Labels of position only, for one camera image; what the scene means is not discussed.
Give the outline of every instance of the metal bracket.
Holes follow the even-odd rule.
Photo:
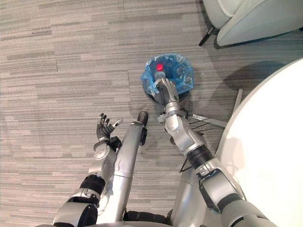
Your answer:
[[[164,114],[161,114],[159,117],[157,117],[157,120],[159,123],[163,123],[165,122],[165,119],[172,116],[172,115],[178,115],[178,116],[186,116],[186,113],[182,110],[173,110],[173,111],[170,111],[168,113],[164,113]]]

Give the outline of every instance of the white table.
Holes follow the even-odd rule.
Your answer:
[[[245,98],[226,126],[217,156],[247,200],[272,222],[303,226],[303,59]]]

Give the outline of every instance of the clear plastic bottle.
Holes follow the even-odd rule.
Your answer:
[[[165,70],[163,64],[159,63],[156,66],[155,80],[165,78]]]

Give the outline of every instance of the gray carpet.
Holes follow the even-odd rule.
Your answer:
[[[49,224],[79,187],[93,159],[97,117],[124,123],[150,114],[140,148],[130,210],[166,214],[184,158],[144,95],[145,62],[177,52],[195,69],[182,102],[190,113],[227,121],[237,89],[247,95],[282,66],[303,57],[303,33],[218,48],[196,0],[2,0],[0,2],[0,224]],[[214,152],[222,130],[205,132]]]

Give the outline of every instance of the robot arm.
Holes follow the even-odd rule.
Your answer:
[[[116,148],[121,145],[117,137],[110,138],[110,133],[122,122],[122,119],[114,125],[108,125],[108,122],[109,119],[102,113],[97,124],[99,142],[94,145],[95,160],[89,168],[89,175],[60,208],[53,220],[54,226],[82,227],[96,223],[100,196],[114,172]]]
[[[193,166],[200,192],[208,208],[221,213],[223,226],[274,227],[261,211],[245,200],[238,183],[211,154],[201,136],[190,128],[185,113],[180,110],[178,93],[173,83],[168,79],[160,79],[158,90],[160,92],[155,99],[161,100],[166,110],[165,114],[158,117],[158,122],[165,123],[165,130]]]

